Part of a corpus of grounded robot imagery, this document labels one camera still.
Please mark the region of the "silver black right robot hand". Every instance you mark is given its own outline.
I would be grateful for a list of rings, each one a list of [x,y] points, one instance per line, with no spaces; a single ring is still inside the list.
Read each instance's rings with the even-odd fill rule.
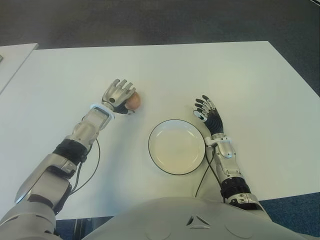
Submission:
[[[210,98],[202,95],[201,99],[195,99],[194,106],[193,114],[204,123],[211,135],[224,133],[223,121]]]

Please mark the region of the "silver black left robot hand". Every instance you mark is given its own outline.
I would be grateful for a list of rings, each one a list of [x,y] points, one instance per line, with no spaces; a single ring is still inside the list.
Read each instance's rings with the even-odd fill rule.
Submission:
[[[129,99],[136,93],[136,88],[127,80],[115,79],[102,96],[101,103],[114,113],[130,115],[135,110],[126,106]]]

